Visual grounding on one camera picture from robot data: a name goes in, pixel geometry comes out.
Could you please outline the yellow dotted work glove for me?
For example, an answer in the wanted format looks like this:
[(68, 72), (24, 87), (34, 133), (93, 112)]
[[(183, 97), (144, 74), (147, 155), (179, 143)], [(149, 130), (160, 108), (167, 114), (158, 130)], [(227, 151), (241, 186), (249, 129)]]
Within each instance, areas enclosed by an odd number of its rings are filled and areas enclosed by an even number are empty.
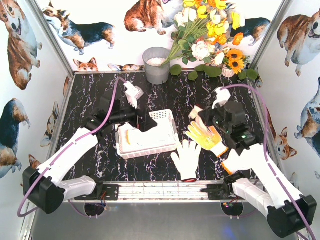
[(228, 151), (218, 131), (213, 127), (203, 128), (195, 121), (192, 121), (185, 133), (191, 140), (200, 145), (204, 150), (214, 153), (219, 158)]

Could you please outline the blue dotted work glove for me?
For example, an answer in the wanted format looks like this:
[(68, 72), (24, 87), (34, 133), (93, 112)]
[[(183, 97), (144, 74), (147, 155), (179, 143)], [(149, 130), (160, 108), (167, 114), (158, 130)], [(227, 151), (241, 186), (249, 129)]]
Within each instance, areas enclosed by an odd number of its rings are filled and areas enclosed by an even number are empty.
[(149, 130), (147, 132), (141, 132), (138, 129), (127, 130), (125, 137), (128, 144), (139, 146), (168, 145), (174, 141), (169, 132), (161, 130)]

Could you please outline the white perforated storage basket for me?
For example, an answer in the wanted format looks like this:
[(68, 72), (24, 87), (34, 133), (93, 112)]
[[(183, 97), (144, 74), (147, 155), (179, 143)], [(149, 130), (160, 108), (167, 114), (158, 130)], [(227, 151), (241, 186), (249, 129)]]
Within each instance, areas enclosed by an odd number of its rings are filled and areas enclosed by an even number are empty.
[(118, 126), (116, 138), (117, 154), (123, 159), (134, 159), (149, 155), (175, 151), (179, 136), (173, 113), (170, 109), (149, 113), (156, 127), (142, 132), (126, 123)]

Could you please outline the cream glove red cuff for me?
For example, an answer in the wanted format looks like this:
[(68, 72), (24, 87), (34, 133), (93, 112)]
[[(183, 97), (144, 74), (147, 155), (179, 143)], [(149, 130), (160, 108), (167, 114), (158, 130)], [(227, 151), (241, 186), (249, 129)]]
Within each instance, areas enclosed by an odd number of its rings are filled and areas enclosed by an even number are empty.
[(175, 167), (180, 173), (182, 182), (193, 183), (197, 181), (196, 171), (199, 165), (201, 146), (195, 141), (184, 139), (176, 145), (176, 151), (170, 154)]

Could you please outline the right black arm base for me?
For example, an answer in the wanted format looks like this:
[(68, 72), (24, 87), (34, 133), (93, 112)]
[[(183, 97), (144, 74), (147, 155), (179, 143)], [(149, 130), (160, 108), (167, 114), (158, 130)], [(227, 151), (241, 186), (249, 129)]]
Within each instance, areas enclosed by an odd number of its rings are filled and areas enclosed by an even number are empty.
[(249, 201), (250, 197), (240, 193), (244, 184), (235, 182), (232, 184), (208, 184), (202, 189), (202, 193), (207, 193), (209, 200), (231, 200), (239, 197), (240, 200)]

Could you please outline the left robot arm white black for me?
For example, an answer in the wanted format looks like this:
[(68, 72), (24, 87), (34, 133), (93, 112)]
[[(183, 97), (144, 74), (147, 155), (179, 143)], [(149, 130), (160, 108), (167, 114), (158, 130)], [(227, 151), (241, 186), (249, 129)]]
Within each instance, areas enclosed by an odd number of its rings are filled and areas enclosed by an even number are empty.
[(93, 178), (81, 176), (74, 180), (64, 180), (64, 177), (113, 126), (122, 127), (130, 124), (136, 135), (158, 126), (147, 110), (138, 107), (138, 100), (144, 94), (143, 90), (121, 77), (116, 79), (117, 83), (121, 81), (126, 88), (124, 107), (121, 106), (121, 101), (116, 99), (117, 89), (114, 88), (111, 97), (104, 95), (100, 98), (98, 107), (83, 121), (73, 137), (58, 152), (37, 168), (28, 167), (24, 170), (22, 174), (24, 197), (18, 208), (18, 217), (31, 214), (31, 211), (21, 213), (27, 200), (37, 209), (51, 214), (64, 201), (92, 194), (97, 185)]

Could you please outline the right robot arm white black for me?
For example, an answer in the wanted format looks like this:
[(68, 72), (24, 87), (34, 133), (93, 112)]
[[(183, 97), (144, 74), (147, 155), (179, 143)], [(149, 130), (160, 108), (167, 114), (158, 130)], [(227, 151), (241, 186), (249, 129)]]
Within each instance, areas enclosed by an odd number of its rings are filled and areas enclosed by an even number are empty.
[(246, 112), (239, 102), (231, 101), (231, 86), (216, 88), (213, 103), (199, 112), (207, 128), (215, 127), (231, 148), (223, 161), (229, 176), (224, 180), (231, 192), (246, 200), (263, 214), (271, 230), (280, 238), (307, 229), (315, 239), (311, 226), (317, 202), (303, 195), (268, 155), (267, 139), (260, 138), (248, 125)]

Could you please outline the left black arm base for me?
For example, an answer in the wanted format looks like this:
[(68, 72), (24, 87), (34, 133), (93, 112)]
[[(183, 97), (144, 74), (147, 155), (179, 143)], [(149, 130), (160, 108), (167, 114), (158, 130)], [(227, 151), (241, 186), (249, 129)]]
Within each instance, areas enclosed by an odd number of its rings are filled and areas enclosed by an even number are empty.
[(98, 184), (93, 193), (75, 198), (76, 201), (117, 201), (120, 186), (118, 184)]

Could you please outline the white glove orange cuff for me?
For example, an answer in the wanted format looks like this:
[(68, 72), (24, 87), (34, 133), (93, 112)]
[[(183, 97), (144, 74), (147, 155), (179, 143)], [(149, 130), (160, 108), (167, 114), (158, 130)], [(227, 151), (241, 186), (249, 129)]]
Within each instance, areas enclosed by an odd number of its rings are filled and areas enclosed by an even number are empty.
[(247, 171), (250, 169), (249, 165), (249, 151), (244, 150), (240, 155), (235, 149), (232, 149), (227, 157), (221, 164), (229, 175), (237, 171)]

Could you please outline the small sunflower pot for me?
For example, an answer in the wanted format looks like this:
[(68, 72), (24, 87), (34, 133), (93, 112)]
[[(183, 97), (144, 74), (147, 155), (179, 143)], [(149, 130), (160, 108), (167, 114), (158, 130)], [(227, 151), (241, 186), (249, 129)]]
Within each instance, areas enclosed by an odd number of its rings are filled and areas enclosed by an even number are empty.
[(221, 74), (226, 78), (245, 73), (250, 65), (251, 57), (241, 50), (231, 48), (223, 58)]

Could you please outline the grey metal bucket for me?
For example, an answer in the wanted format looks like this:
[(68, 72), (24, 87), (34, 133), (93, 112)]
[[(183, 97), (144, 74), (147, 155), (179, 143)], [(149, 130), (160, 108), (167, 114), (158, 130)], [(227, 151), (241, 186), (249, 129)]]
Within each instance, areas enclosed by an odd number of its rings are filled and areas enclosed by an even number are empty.
[(142, 55), (147, 81), (153, 85), (162, 85), (169, 79), (170, 63), (167, 62), (170, 51), (164, 47), (148, 48)]

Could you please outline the artificial flower bouquet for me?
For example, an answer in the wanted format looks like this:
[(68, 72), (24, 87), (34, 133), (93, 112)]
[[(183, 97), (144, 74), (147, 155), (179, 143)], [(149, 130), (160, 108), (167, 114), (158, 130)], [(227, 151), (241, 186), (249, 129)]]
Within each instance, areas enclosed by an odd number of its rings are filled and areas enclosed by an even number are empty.
[(235, 46), (244, 37), (242, 32), (237, 33), (233, 40), (232, 30), (246, 24), (244, 15), (231, 0), (184, 0), (173, 22), (173, 44), (163, 65), (181, 60), (185, 65), (202, 61), (218, 66), (229, 50), (228, 45)]

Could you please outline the aluminium front rail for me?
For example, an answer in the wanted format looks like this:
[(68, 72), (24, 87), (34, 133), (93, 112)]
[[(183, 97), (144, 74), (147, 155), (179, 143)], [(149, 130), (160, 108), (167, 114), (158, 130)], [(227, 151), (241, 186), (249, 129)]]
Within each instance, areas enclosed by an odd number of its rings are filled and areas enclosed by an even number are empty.
[(197, 182), (174, 182), (174, 181), (141, 181), (141, 182), (95, 182), (83, 180), (63, 181), (60, 186), (51, 183), (40, 184), (28, 197), (37, 207), (48, 209), (58, 208), (68, 200), (76, 197), (90, 195), (99, 184), (119, 185), (117, 201), (228, 201), (209, 200), (208, 194), (201, 192), (207, 185), (224, 184), (223, 181), (197, 181)]

